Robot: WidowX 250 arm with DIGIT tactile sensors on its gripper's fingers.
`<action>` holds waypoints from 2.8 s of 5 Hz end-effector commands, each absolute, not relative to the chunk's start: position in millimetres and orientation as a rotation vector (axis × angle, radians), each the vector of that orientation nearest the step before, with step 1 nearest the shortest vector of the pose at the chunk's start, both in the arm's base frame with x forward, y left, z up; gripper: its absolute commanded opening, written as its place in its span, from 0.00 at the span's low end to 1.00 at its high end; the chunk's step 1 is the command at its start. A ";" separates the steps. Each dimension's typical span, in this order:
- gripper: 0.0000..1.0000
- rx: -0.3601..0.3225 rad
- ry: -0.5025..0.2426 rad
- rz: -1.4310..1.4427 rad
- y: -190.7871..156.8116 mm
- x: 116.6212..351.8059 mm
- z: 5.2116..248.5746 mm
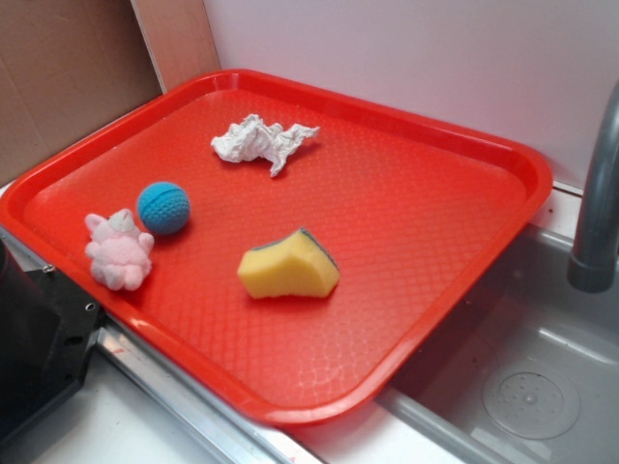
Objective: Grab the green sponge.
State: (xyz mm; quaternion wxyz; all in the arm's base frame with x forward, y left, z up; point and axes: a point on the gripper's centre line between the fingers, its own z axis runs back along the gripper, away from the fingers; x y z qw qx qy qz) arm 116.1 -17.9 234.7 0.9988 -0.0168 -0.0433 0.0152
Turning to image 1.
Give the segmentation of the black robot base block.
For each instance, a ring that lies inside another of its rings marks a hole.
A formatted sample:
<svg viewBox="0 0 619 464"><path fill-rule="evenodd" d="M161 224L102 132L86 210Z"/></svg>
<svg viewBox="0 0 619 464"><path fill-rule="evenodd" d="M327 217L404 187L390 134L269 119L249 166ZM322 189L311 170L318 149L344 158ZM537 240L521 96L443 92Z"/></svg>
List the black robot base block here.
<svg viewBox="0 0 619 464"><path fill-rule="evenodd" d="M81 389L100 304L57 269L24 271L1 245L1 444Z"/></svg>

